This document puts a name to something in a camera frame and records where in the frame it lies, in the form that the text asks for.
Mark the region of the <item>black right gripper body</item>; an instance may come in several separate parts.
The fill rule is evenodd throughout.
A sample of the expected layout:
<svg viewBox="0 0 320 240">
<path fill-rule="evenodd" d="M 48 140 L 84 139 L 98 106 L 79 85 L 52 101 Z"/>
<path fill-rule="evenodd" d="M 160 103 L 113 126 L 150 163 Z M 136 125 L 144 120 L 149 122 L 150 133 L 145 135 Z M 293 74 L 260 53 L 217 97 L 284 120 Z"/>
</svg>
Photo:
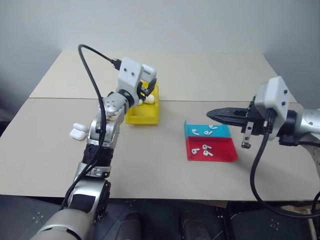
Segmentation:
<svg viewBox="0 0 320 240">
<path fill-rule="evenodd" d="M 243 111 L 244 123 L 241 127 L 243 139 L 241 143 L 242 148 L 250 148 L 251 135 L 258 136 L 264 133 L 265 117 L 259 113 L 255 107 L 255 99 L 253 99 L 247 108 Z"/>
</svg>

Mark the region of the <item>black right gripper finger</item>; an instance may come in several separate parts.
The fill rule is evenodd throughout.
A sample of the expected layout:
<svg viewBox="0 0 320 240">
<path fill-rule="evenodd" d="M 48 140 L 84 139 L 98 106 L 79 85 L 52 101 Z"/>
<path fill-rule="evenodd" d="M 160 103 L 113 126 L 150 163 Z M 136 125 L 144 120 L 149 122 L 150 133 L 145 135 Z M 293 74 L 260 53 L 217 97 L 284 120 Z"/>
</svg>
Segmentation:
<svg viewBox="0 0 320 240">
<path fill-rule="evenodd" d="M 206 116 L 209 118 L 220 117 L 246 117 L 248 112 L 247 108 L 237 108 L 237 107 L 224 107 L 213 109 L 207 112 Z"/>
<path fill-rule="evenodd" d="M 225 115 L 216 115 L 211 118 L 212 120 L 222 123 L 224 125 L 246 125 L 247 120 L 245 117 L 239 116 L 225 116 Z"/>
</svg>

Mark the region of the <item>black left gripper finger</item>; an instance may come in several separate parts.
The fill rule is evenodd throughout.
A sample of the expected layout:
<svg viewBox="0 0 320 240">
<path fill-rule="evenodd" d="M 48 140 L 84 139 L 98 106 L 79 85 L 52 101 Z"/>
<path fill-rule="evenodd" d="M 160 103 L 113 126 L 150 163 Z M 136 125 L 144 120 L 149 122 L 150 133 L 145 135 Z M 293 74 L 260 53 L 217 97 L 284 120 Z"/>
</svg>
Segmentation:
<svg viewBox="0 0 320 240">
<path fill-rule="evenodd" d="M 153 90 L 155 89 L 157 83 L 157 78 L 155 77 L 149 84 L 148 84 L 148 95 L 150 95 Z"/>
</svg>

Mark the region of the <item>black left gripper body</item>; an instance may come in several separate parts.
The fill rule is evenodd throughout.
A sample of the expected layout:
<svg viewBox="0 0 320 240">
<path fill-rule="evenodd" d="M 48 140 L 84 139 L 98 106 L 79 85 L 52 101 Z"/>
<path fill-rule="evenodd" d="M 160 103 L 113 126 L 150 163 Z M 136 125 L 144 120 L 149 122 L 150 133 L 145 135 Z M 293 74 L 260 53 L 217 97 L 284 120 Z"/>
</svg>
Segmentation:
<svg viewBox="0 0 320 240">
<path fill-rule="evenodd" d="M 148 88 L 143 87 L 142 81 L 138 83 L 136 93 L 139 99 L 146 99 L 150 95 Z"/>
</svg>

